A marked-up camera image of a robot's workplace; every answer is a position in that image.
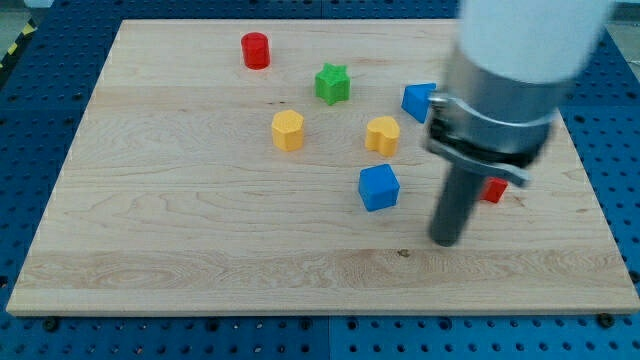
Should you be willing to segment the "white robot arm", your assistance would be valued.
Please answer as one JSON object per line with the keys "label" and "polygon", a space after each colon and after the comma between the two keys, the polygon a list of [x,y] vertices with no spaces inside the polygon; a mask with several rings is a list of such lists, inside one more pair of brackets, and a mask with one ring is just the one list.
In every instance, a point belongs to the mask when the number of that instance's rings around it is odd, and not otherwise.
{"label": "white robot arm", "polygon": [[527,168],[549,137],[554,112],[613,8],[610,0],[462,2],[424,140],[451,164],[429,225],[435,243],[458,241],[486,178],[528,184]]}

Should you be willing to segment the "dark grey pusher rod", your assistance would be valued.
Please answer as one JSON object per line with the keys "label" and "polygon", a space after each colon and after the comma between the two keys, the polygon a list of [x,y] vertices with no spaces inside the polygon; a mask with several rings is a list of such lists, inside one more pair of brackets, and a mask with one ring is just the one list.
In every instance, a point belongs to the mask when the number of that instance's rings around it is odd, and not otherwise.
{"label": "dark grey pusher rod", "polygon": [[484,176],[451,166],[429,225],[436,244],[450,247],[459,240],[484,183]]}

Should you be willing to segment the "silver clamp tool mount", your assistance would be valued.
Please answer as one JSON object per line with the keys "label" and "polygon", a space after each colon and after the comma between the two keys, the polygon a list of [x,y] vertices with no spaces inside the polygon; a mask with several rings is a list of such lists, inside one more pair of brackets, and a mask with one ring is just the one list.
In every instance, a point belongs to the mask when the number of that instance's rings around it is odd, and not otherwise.
{"label": "silver clamp tool mount", "polygon": [[521,81],[476,64],[455,46],[431,95],[424,148],[472,174],[528,185],[570,81]]}

